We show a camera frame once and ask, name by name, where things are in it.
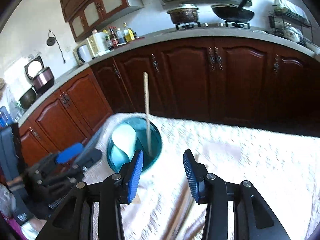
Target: stove burner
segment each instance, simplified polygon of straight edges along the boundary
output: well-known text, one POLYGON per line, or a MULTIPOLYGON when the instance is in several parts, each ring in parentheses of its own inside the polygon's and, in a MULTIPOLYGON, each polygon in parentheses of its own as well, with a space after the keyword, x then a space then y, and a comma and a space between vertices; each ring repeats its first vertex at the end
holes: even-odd
POLYGON ((181 27, 182 29, 192 29, 195 27, 195 24, 198 25, 198 27, 201 27, 201 23, 200 22, 193 22, 193 23, 182 23, 182 24, 176 24, 176 29, 180 30, 179 27, 181 27))
POLYGON ((231 23, 232 27, 250 29, 250 23, 232 23, 228 21, 225 21, 225 23, 226 23, 226 27, 229 27, 229 23, 231 23))

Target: dish rack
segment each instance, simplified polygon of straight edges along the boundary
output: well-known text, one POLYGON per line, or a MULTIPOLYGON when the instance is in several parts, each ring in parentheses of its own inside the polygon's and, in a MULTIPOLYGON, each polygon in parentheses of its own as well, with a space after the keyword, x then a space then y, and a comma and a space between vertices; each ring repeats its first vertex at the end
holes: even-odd
POLYGON ((312 31, 311 23, 308 22, 308 20, 303 18, 302 16, 296 13, 293 13, 291 10, 287 10, 286 12, 282 10, 274 10, 273 12, 270 13, 269 24, 270 24, 270 27, 274 30, 274 35, 284 38, 283 30, 286 23, 285 21, 300 25, 300 30, 302 35, 303 35, 303 27, 311 28, 311 40, 313 42, 313 31, 312 31), (275 24, 275 17, 280 17, 282 19, 283 28, 277 28, 275 24))

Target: black frying pan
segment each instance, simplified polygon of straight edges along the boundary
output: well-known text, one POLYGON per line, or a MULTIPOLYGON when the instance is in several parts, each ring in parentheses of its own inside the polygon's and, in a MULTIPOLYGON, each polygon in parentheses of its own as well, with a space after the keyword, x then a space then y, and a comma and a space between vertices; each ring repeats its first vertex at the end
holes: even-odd
POLYGON ((212 11, 221 19, 224 19, 228 22, 235 22, 235 23, 244 23, 250 21, 253 16, 254 12, 243 9, 243 6, 246 4, 248 0, 242 0, 239 7, 235 7, 232 5, 212 5, 212 11))

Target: blue bowl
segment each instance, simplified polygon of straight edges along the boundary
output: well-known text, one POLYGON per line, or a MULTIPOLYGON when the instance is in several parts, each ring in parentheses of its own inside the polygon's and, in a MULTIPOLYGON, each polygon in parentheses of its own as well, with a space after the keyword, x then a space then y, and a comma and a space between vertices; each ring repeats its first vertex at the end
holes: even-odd
MULTIPOLYGON (((128 119, 125 119, 124 121, 122 121, 120 124, 118 124, 118 126, 123 123, 127 123, 127 124, 131 125, 137 134, 137 141, 136 141, 136 145, 135 145, 135 150, 139 149, 139 150, 143 151, 142 172, 146 171, 156 162, 156 160, 159 158, 159 155, 162 150, 162 140, 161 140, 159 130, 152 122, 150 122, 151 150, 152 150, 152 152, 149 153, 148 152, 148 143, 147 143, 147 134, 146 134, 146 129, 147 129, 146 119, 140 118, 140 117, 131 117, 131 118, 128 118, 128 119)), ((114 172, 119 172, 121 165, 119 165, 118 163, 115 164, 111 158, 111 150, 114 145, 115 144, 112 141, 112 137, 110 136, 110 139, 109 139, 108 145, 107 145, 107 161, 108 161, 109 166, 111 167, 111 169, 114 172)), ((126 159, 126 153, 124 153, 119 148, 117 148, 117 150, 120 151, 124 155, 124 159, 126 159)))

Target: patterned tablecloth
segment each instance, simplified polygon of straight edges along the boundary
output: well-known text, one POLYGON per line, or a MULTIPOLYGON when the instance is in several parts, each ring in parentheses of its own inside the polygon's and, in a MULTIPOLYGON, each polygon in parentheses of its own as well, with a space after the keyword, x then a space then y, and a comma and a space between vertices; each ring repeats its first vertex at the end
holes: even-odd
MULTIPOLYGON (((102 159, 85 174, 88 184, 101 182, 114 172, 106 160, 113 128, 128 117, 116 114, 104 124, 96 148, 102 159)), ((136 198, 121 205, 126 240, 164 239, 177 212, 186 182, 183 152, 191 149, 199 162, 224 181, 249 180, 276 214, 291 240, 308 237, 320 220, 320 138, 274 133, 189 120, 151 116, 163 142, 156 163, 141 175, 136 198)), ((185 227, 204 221, 206 205, 194 205, 185 227)), ((233 213, 229 205, 228 239, 233 239, 233 213)), ((93 239, 98 239, 98 203, 95 203, 93 239)), ((201 239, 202 231, 194 239, 201 239)))

